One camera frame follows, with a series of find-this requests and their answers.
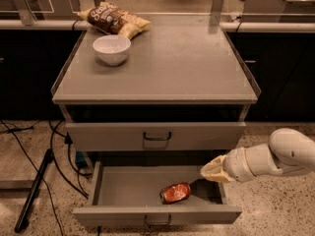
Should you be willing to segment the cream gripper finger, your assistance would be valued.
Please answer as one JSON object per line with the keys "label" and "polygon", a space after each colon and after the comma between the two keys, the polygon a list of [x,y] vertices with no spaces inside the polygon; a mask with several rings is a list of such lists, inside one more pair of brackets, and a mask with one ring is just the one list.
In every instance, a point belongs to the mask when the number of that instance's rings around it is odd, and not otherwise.
{"label": "cream gripper finger", "polygon": [[233,178],[223,169],[223,163],[225,155],[219,155],[209,163],[204,165],[201,170],[201,176],[208,180],[218,183],[229,183],[233,181]]}

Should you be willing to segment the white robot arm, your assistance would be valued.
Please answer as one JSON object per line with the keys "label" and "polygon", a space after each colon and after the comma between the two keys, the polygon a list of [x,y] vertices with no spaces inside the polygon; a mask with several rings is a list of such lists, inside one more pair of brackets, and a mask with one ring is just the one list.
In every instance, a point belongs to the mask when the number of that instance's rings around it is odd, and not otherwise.
{"label": "white robot arm", "polygon": [[315,171],[315,142],[289,128],[275,130],[266,144],[219,155],[200,173],[208,181],[247,182],[258,176],[299,176]]}

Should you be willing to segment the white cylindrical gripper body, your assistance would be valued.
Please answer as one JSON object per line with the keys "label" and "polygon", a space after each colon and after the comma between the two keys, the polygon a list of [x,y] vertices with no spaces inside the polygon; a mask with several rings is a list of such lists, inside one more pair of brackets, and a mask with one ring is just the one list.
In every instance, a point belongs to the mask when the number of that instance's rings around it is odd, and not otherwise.
{"label": "white cylindrical gripper body", "polygon": [[244,147],[233,149],[225,156],[223,169],[229,177],[241,183],[255,179],[248,166]]}

